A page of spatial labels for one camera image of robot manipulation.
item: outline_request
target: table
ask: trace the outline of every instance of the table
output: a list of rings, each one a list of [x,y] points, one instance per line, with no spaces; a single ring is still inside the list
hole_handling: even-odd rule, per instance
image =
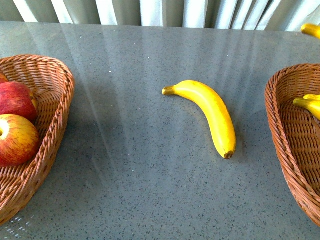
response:
[[[319,53],[300,32],[0,22],[1,58],[57,58],[76,81],[52,170],[1,239],[317,239],[284,179],[264,90]],[[230,160],[197,105],[162,95],[186,79],[228,106]]]

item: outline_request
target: wicker basket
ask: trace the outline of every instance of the wicker basket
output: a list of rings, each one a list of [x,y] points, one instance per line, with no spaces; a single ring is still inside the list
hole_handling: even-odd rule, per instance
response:
[[[75,80],[61,61],[38,55],[2,58],[0,72],[34,92],[38,100],[34,125],[42,141],[34,159],[15,167],[0,167],[2,225],[28,204],[48,176],[66,131]]]
[[[265,88],[265,106],[284,178],[307,216],[320,226],[320,124],[294,98],[320,94],[320,64],[278,71]]]

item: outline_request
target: vertical blinds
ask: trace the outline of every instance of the vertical blinds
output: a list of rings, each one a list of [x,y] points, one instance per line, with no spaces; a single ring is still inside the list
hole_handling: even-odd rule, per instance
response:
[[[297,32],[320,0],[1,0],[0,21]]]

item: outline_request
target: yellow banana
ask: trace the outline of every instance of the yellow banana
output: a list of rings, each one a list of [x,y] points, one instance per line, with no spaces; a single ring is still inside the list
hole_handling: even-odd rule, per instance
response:
[[[306,94],[303,96],[303,98],[320,101],[320,95],[317,95],[317,94]]]
[[[320,120],[320,101],[297,97],[293,100],[293,105],[307,109],[317,119]]]
[[[320,26],[318,25],[312,23],[303,24],[301,27],[301,32],[303,34],[310,35],[312,37],[320,39]]]
[[[198,81],[184,80],[164,87],[162,94],[178,95],[197,104],[207,118],[217,152],[224,159],[233,156],[236,150],[235,128],[227,106],[212,88]]]

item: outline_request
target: apple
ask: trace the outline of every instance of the apple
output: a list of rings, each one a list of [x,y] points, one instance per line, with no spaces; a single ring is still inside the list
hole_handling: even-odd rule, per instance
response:
[[[38,101],[27,85],[17,81],[0,84],[0,115],[19,115],[34,123],[37,108]]]
[[[39,150],[36,127],[14,114],[0,115],[0,167],[17,166],[32,159]]]
[[[3,74],[0,72],[0,84],[6,83],[6,82],[9,82],[9,80],[6,78],[5,75],[3,75]]]

